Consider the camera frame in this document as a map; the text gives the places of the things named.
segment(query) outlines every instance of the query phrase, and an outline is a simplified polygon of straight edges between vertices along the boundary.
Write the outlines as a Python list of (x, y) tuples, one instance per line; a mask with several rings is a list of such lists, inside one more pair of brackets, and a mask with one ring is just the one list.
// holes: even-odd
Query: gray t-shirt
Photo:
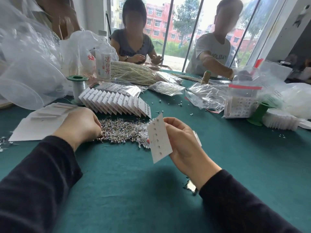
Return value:
[[(210, 51), (212, 56), (223, 65), (226, 64), (228, 55), (230, 54), (230, 42), (225, 39), (224, 44), (220, 44), (213, 33), (202, 35), (196, 42), (191, 60), (186, 69), (186, 73), (197, 74), (203, 76), (205, 71), (208, 70), (202, 64), (199, 59), (200, 54), (203, 51)], [(211, 73), (212, 77), (218, 77), (218, 75)]]
[(125, 29), (117, 29), (111, 34), (111, 38), (114, 39), (117, 43), (120, 45), (119, 55), (120, 56), (129, 56), (132, 57), (136, 54), (144, 55), (145, 57), (147, 54), (151, 53), (154, 49), (154, 46), (152, 44), (152, 41), (150, 37), (146, 34), (144, 35), (144, 42), (142, 44), (142, 47), (138, 51), (134, 51), (125, 36)]

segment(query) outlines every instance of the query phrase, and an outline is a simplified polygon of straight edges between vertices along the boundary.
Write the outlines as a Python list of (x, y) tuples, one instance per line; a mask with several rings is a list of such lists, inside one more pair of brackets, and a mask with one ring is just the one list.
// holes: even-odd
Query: table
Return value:
[[(301, 231), (311, 231), (310, 131), (273, 131), (244, 119), (224, 119), (199, 110), (184, 95), (146, 91), (141, 97), (153, 117), (163, 110), (164, 116), (190, 125), (220, 167)], [(30, 112), (17, 106), (1, 110), (0, 136), (8, 136)], [(0, 153), (1, 179), (38, 142), (18, 143)], [(187, 179), (169, 157), (153, 164), (149, 150), (129, 142), (84, 144), (76, 156), (84, 175), (72, 188), (54, 232), (219, 231), (200, 196), (183, 189)]]

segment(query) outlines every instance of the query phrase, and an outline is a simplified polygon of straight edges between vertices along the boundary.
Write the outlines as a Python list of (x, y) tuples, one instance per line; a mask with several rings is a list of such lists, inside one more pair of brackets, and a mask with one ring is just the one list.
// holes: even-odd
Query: sky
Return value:
[[(180, 5), (185, 0), (174, 0), (175, 7)], [(216, 15), (216, 8), (221, 0), (204, 0), (201, 15), (204, 15), (203, 21), (199, 24), (200, 29), (206, 29), (208, 25), (214, 23)], [(251, 0), (241, 0), (243, 4), (248, 3)], [(163, 3), (170, 2), (170, 0), (146, 0), (147, 3), (156, 4), (161, 6)]]

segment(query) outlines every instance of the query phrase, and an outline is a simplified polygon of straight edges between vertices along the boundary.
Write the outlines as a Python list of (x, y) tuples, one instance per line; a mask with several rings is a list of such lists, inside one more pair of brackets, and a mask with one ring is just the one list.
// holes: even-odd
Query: white t-shirt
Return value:
[[(212, 56), (218, 60), (223, 65), (226, 64), (228, 55), (230, 54), (230, 42), (225, 39), (224, 44), (220, 44), (213, 33), (208, 33), (202, 35), (196, 42), (191, 60), (186, 69), (186, 73), (197, 74), (203, 76), (205, 71), (208, 70), (202, 64), (199, 59), (199, 55), (203, 51), (210, 51)], [(218, 75), (211, 72), (212, 77), (217, 77)]]

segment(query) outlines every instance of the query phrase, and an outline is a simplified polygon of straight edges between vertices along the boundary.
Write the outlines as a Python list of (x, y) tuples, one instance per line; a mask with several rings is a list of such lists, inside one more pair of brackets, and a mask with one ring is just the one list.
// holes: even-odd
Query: tree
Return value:
[(177, 6), (177, 13), (174, 11), (173, 25), (184, 37), (192, 33), (197, 13), (199, 11), (199, 0), (185, 0), (185, 2)]
[[(249, 23), (251, 16), (255, 10), (256, 4), (258, 0), (251, 0), (247, 6), (243, 9), (241, 13), (241, 24), (244, 28), (246, 28), (247, 24)], [(251, 35), (250, 41), (241, 56), (241, 59), (245, 57), (247, 53), (247, 49), (249, 48), (250, 44), (253, 43), (253, 39), (261, 33), (262, 29), (265, 27), (266, 22), (274, 8), (276, 0), (261, 0), (258, 8), (255, 12), (255, 15), (249, 25), (247, 32)]]

